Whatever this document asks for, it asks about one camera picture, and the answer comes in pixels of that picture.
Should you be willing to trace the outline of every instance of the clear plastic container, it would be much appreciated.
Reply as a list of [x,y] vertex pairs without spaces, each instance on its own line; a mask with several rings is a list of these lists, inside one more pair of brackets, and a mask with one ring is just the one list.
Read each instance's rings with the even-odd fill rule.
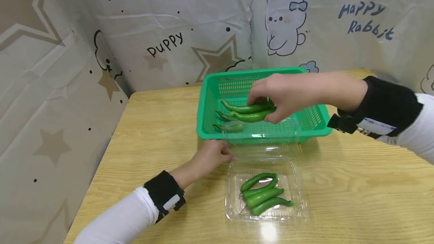
[[[297,138],[300,135],[300,128],[294,119],[286,119],[293,121],[293,128],[288,130],[295,140],[289,144],[276,145],[236,145],[231,149],[232,155],[236,156],[237,160],[229,164],[228,174],[226,176],[226,217],[234,221],[284,221],[299,223],[308,219],[308,206],[303,197],[301,178],[298,175],[296,165],[291,161],[291,153],[297,150]],[[235,125],[243,125],[248,130],[256,130],[252,132],[252,136],[266,136],[260,130],[261,124],[246,124],[243,122],[228,122],[224,125],[225,128]],[[223,139],[231,142],[231,139],[236,139],[235,133],[223,131]],[[293,202],[292,207],[284,205],[276,205],[271,209],[266,210],[260,216],[253,216],[250,213],[246,202],[241,196],[241,185],[252,178],[253,176],[270,172],[276,173],[278,181],[277,188],[285,189],[279,195],[286,200]],[[266,179],[254,185],[251,189],[265,186],[271,181]]]

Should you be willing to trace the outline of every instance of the star print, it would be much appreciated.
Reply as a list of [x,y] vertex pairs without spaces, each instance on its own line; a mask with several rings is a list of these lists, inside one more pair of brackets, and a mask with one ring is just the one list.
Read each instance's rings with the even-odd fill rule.
[[160,71],[163,71],[163,64],[168,62],[167,59],[160,57],[158,54],[155,55],[155,58],[153,56],[143,56],[143,58],[148,62],[149,69],[159,69]]
[[33,153],[34,156],[48,156],[51,162],[57,166],[62,154],[71,151],[71,148],[63,141],[63,129],[54,134],[40,129],[42,144]]
[[203,81],[203,78],[210,73],[225,72],[228,67],[243,60],[237,53],[237,40],[235,35],[230,37],[217,50],[206,50],[196,47],[192,47],[191,49],[203,64],[203,68],[196,82]]
[[0,1],[0,51],[21,36],[64,45],[43,5],[44,0]]
[[101,79],[98,81],[98,84],[105,87],[110,101],[112,100],[113,93],[115,91],[120,91],[115,80],[110,76],[109,72],[106,71],[102,71],[102,76]]
[[39,239],[36,239],[35,241],[31,242],[31,244],[40,244],[43,243],[45,237],[48,234],[48,231],[51,229],[51,226],[56,221],[56,219],[60,216],[62,212],[65,212],[65,218],[63,219],[63,225],[65,226],[66,232],[69,231],[69,210],[68,210],[68,204],[66,203],[66,199],[63,201],[62,205],[60,205],[59,210],[54,214],[54,216],[49,220],[47,227],[45,231],[43,232],[42,236]]

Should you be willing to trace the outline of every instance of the chili pepper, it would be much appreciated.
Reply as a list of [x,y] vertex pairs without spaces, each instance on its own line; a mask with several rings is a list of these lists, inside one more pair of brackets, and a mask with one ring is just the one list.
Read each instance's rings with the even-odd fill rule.
[[230,122],[230,121],[236,121],[236,120],[237,120],[237,118],[232,117],[232,116],[228,116],[228,115],[224,114],[224,113],[223,113],[222,111],[220,111],[220,110],[216,110],[216,112],[217,112],[218,116],[220,116],[220,118],[221,118],[223,121],[225,121],[225,122]]
[[277,183],[277,176],[273,177],[271,182],[268,183],[268,185],[266,186],[263,186],[259,189],[246,190],[245,192],[243,192],[243,199],[247,200],[251,196],[257,195],[258,193],[264,192],[265,190],[272,189],[276,185],[276,183]]
[[244,126],[242,124],[234,124],[230,127],[223,127],[220,124],[212,124],[215,126],[218,130],[228,133],[235,133],[235,132],[241,132],[244,130]]
[[260,180],[267,179],[267,178],[274,178],[274,177],[277,177],[276,173],[263,172],[263,173],[257,174],[255,176],[253,176],[252,178],[250,178],[249,180],[245,181],[241,185],[240,190],[241,190],[241,192],[245,192],[246,190],[253,187],[253,185],[256,184],[257,182],[259,182]]
[[276,107],[251,114],[240,114],[236,111],[232,111],[231,116],[237,118],[237,120],[240,120],[242,122],[260,122],[263,121],[265,117],[269,115],[269,113],[273,113],[275,111]]
[[265,210],[270,209],[271,207],[274,207],[275,205],[278,205],[278,204],[286,205],[289,207],[294,205],[292,203],[292,201],[286,201],[283,198],[274,197],[274,198],[270,198],[270,199],[262,202],[261,204],[258,204],[257,206],[255,206],[254,208],[252,208],[250,210],[250,213],[252,213],[252,215],[254,215],[254,216],[259,216],[263,212],[265,212]]
[[234,105],[228,104],[228,102],[226,102],[225,100],[222,100],[222,104],[229,111],[235,111],[235,112],[243,113],[243,114],[256,113],[256,112],[268,110],[269,108],[271,108],[270,102],[260,102],[259,104],[253,104],[250,106],[244,106],[243,107],[243,106],[234,106]]
[[248,206],[248,208],[252,209],[255,206],[265,202],[266,200],[282,194],[284,191],[285,191],[284,189],[276,189],[276,188],[265,190],[264,192],[261,192],[255,196],[249,197],[246,200],[246,205]]

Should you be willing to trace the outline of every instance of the wrist brace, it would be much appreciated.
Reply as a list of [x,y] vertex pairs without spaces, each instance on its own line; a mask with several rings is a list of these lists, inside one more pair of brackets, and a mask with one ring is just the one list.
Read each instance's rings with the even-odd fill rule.
[[170,209],[178,211],[185,204],[184,191],[180,189],[173,176],[166,171],[146,182],[143,187],[158,209],[158,219],[155,224],[168,215]]
[[423,105],[412,90],[374,76],[363,80],[368,91],[360,106],[353,112],[338,109],[328,127],[350,134],[358,130],[377,139],[384,135],[396,137],[415,121]]

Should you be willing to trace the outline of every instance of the wooden table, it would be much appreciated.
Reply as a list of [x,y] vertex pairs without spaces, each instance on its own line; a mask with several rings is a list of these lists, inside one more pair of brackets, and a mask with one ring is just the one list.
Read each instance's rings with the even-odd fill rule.
[[[191,158],[200,145],[195,131],[199,90],[131,96],[65,243],[134,188]],[[227,165],[222,165],[188,187],[187,204],[135,243],[434,243],[434,167],[413,153],[359,133],[333,131],[301,144],[293,159],[309,206],[308,222],[226,219]]]

